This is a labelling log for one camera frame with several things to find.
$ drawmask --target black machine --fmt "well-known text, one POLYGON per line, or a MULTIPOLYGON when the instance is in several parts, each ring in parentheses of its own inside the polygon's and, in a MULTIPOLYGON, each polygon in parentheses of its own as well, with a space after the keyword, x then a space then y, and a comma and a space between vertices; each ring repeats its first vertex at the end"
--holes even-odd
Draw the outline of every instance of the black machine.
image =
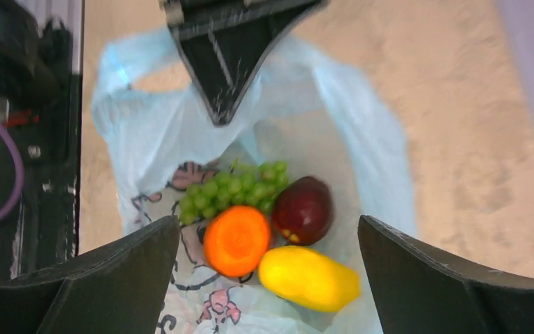
MULTIPOLYGON (((161 5, 226 126, 271 48, 326 1, 161 5)), ((82 33, 83 0, 0 0, 0 333, 153 333, 171 279, 175 216, 76 256, 82 33)), ((534 333, 534 279, 355 219, 386 334, 534 333)))

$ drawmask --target black robotic claw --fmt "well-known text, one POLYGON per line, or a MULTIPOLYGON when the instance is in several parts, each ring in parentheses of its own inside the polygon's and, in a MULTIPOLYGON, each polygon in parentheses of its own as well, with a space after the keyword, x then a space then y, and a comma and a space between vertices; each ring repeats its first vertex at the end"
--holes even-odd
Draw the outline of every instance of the black robotic claw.
POLYGON ((327 0, 163 0, 169 30, 216 126, 228 125, 266 55, 327 0))

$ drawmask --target bunch of grapes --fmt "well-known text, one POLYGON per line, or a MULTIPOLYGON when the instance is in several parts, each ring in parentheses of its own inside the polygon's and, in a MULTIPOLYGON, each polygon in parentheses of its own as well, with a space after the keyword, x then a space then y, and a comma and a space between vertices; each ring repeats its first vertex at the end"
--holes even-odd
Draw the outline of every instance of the bunch of grapes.
POLYGON ((289 184, 287 163, 276 161, 241 169, 244 171, 237 173, 233 166, 230 173, 219 172, 203 185, 190 185, 179 201, 179 220, 191 225, 199 217, 216 217, 233 205, 249 205, 270 214, 275 199, 289 184))

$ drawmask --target light blue plastic bag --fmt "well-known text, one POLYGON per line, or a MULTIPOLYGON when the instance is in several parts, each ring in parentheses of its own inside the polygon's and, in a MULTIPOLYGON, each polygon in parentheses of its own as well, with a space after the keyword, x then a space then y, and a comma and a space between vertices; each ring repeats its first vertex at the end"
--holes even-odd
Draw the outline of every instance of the light blue plastic bag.
POLYGON ((267 57, 226 127, 213 126, 192 86, 130 89, 179 61, 161 29, 108 45, 99 64, 92 113, 108 144, 124 233, 175 213, 180 195, 163 189, 186 161, 200 168, 218 158, 219 166, 234 157, 283 159, 292 177, 315 175, 331 186, 337 217, 314 248, 361 275, 362 297, 336 315, 321 315, 273 296, 256 278, 220 277, 204 264, 201 222, 181 230, 179 268, 158 333, 381 333, 357 222, 368 214, 416 236, 407 141, 397 119, 359 70, 292 37, 267 57))

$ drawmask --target green grape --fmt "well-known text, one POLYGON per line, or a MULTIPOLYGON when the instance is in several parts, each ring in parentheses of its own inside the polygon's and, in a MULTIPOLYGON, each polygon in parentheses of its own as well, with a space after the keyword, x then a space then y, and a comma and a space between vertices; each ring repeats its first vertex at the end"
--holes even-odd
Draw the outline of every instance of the green grape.
POLYGON ((179 220, 183 223, 185 226, 189 226, 195 222, 195 219, 197 219, 197 214, 192 211, 183 211, 179 215, 179 220))
POLYGON ((268 198, 263 199, 259 203, 258 209, 263 213, 270 214, 273 211, 273 201, 268 198))
POLYGON ((210 198, 216 197, 218 193, 218 183, 214 180, 209 180, 202 187, 202 193, 210 198))
POLYGON ((230 174, 226 172, 219 172, 212 179, 215 180, 219 186, 225 186, 230 182, 230 174))
POLYGON ((216 209, 218 209, 219 212, 225 211, 230 207, 230 201, 223 201, 223 200, 217 200, 216 201, 216 209))
POLYGON ((235 204, 235 205, 241 205, 245 202, 245 200, 246 200, 246 196, 245 196, 245 193, 242 191, 239 193, 235 193, 232 196, 232 204, 235 204))
POLYGON ((261 173, 264 172, 265 170, 271 170, 271 169, 273 169, 273 167, 268 162, 264 162, 259 166, 259 171, 261 173))
POLYGON ((201 210, 210 204, 210 200, 204 194, 200 193, 193 198, 193 204, 201 210))
POLYGON ((277 177, 277 173, 273 169, 266 169, 261 172, 261 179, 265 182, 273 182, 277 177))
POLYGON ((187 187, 187 195, 188 196, 195 196, 197 194, 200 193, 200 191, 202 190, 202 187, 200 187, 199 184, 190 184, 188 187, 187 187))
POLYGON ((267 184, 265 188, 265 194, 267 197, 277 194, 277 187, 273 183, 267 184))
POLYGON ((210 219, 210 218, 215 217, 215 216, 216 216, 216 213, 218 213, 218 211, 216 210, 215 207, 212 207, 212 206, 205 207, 205 208, 202 210, 202 216, 203 216, 205 219, 210 219))
POLYGON ((241 182, 243 183, 244 191, 249 191, 252 188, 255 181, 256 179, 254 177, 254 173, 251 171, 246 171, 241 175, 241 182))
POLYGON ((278 173, 277 177, 275 178, 275 185, 279 189, 285 189, 287 187, 287 184, 289 183, 289 176, 287 173, 278 173))
POLYGON ((258 199, 262 199, 267 195, 267 186, 263 182, 257 182, 252 186, 252 189, 250 189, 249 194, 252 197, 256 197, 258 199))
POLYGON ((190 196, 184 196, 179 200, 179 208, 181 209, 181 212, 195 209, 193 199, 191 199, 190 196))
POLYGON ((220 202, 229 202, 232 198, 232 194, 230 191, 228 191, 228 188, 221 188, 218 190, 218 193, 216 194, 216 198, 220 202))
POLYGON ((260 200, 261 200, 260 197, 256 197, 250 193, 245 197, 245 203, 247 205, 250 205, 251 207, 257 207, 260 200))
POLYGON ((243 190, 243 182, 238 177, 233 177, 228 184, 228 191, 231 194, 239 193, 243 190))
POLYGON ((273 164, 273 169, 278 173, 283 173, 287 170, 287 162, 285 161, 276 161, 273 164))

